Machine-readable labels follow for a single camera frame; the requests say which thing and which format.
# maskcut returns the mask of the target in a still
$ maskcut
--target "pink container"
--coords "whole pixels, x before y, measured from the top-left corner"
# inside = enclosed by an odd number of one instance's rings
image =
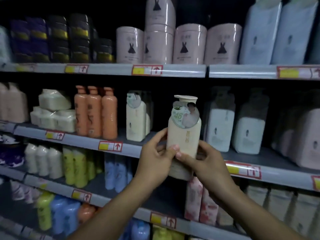
[[[146,1],[146,27],[152,24],[168,25],[176,28],[176,10],[172,0]]]
[[[204,63],[237,64],[242,27],[219,24],[208,30]]]
[[[172,64],[173,51],[174,30],[172,28],[162,24],[146,27],[143,63]]]
[[[143,36],[144,32],[138,28],[127,26],[117,28],[117,63],[142,63]]]
[[[202,65],[207,29],[200,24],[183,24],[176,29],[173,63]]]

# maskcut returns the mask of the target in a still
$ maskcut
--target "beige bottle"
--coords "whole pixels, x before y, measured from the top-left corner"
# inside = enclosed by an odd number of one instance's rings
[[[112,88],[105,87],[104,91],[106,94],[102,98],[102,137],[105,140],[114,140],[118,136],[118,100],[113,95]]]
[[[90,94],[87,96],[88,103],[88,136],[101,137],[101,96],[97,87],[88,86]]]
[[[168,125],[167,148],[179,145],[180,151],[196,158],[201,119],[196,108],[197,97],[175,95],[179,101],[173,103],[173,109]],[[174,159],[171,164],[169,176],[176,179],[190,181],[193,172]]]
[[[86,88],[84,86],[75,86],[78,89],[78,93],[74,96],[74,107],[76,116],[75,129],[77,135],[87,136],[88,135],[88,104]]]

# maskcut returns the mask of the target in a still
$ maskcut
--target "white bottle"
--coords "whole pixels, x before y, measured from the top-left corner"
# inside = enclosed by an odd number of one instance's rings
[[[179,145],[180,151],[196,158],[201,119],[196,107],[197,97],[175,95],[179,101],[173,103],[168,125],[167,149],[172,145]],[[174,159],[169,176],[176,179],[190,181],[193,172],[181,162]]]
[[[28,121],[28,103],[27,96],[19,90],[18,84],[9,82],[7,92],[8,120],[14,123],[23,123]]]
[[[120,193],[127,185],[126,158],[122,155],[115,156],[115,184],[114,189]]]
[[[26,149],[24,150],[28,173],[38,173],[38,166],[36,160],[37,149],[38,147],[36,145],[28,143]]]
[[[210,104],[205,141],[220,152],[230,148],[233,121],[235,118],[235,97],[228,93],[230,87],[217,87],[215,100]]]
[[[239,111],[232,145],[238,153],[259,154],[266,124],[269,97],[259,88],[253,88],[249,101]]]
[[[37,167],[40,176],[49,175],[48,152],[49,149],[46,146],[40,145],[35,153],[35,159],[37,161]]]
[[[7,86],[0,82],[0,120],[8,120],[7,92]]]
[[[52,179],[58,179],[63,176],[62,168],[62,152],[54,147],[51,147],[48,152],[49,162],[49,177]]]
[[[116,182],[115,154],[104,153],[105,187],[113,190]]]
[[[141,91],[127,94],[126,134],[130,141],[142,141],[146,137],[147,107],[141,96]]]

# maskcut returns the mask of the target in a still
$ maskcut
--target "hand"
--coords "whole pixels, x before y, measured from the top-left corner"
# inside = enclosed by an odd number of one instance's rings
[[[197,156],[198,160],[181,152],[176,154],[176,158],[193,169],[200,182],[215,198],[222,200],[237,190],[221,153],[202,140],[199,140],[199,150],[205,155]]]
[[[165,128],[148,141],[141,150],[138,168],[135,178],[140,178],[141,182],[148,184],[152,190],[158,187],[167,178],[172,159],[179,151],[178,145],[171,146],[166,150],[166,145],[159,145],[167,135]]]

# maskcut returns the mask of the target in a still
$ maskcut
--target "light blue package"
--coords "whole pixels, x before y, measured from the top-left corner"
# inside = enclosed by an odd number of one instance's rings
[[[64,213],[63,209],[68,205],[68,199],[61,195],[56,195],[50,203],[52,216],[52,231],[53,234],[61,234],[64,228]]]
[[[115,155],[111,153],[104,153],[105,187],[107,190],[113,190],[115,188],[115,170]]]
[[[127,185],[127,167],[124,156],[115,156],[115,191],[120,193]]]
[[[64,213],[64,233],[69,236],[78,228],[78,210],[81,203],[68,199],[68,204],[63,208]]]
[[[142,220],[135,219],[131,229],[131,240],[149,240],[150,225]]]

